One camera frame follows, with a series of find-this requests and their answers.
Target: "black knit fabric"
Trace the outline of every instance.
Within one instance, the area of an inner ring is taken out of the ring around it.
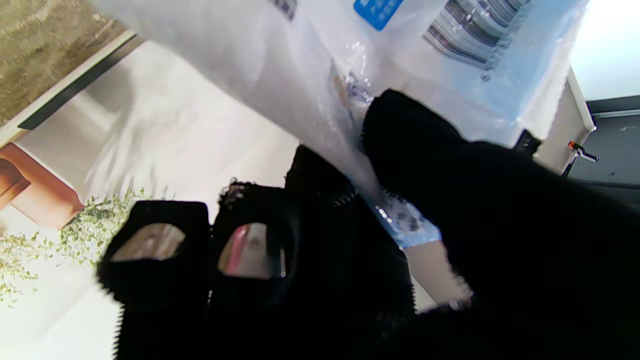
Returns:
[[[640,218],[521,154],[466,142],[445,123],[391,90],[364,122],[382,185],[440,228],[475,293],[470,309],[422,315],[387,349],[637,355]],[[398,171],[394,147],[419,161]]]

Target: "blue label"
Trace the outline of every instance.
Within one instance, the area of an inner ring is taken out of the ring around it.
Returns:
[[[353,8],[376,30],[385,28],[403,0],[358,0]]]

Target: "brown furniture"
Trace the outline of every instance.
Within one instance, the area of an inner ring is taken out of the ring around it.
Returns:
[[[14,143],[0,150],[0,161],[0,209],[10,203],[36,224],[54,229],[82,210],[71,187]]]

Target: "clear plastic wrap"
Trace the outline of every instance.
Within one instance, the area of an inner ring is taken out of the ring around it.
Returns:
[[[92,1],[347,174],[402,247],[440,233],[384,194],[358,150],[374,97],[403,91],[470,140],[511,147],[523,129],[544,139],[588,2]]]

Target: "brown floor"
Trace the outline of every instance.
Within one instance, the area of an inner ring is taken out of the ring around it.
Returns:
[[[0,2],[0,126],[125,28],[83,0]]]

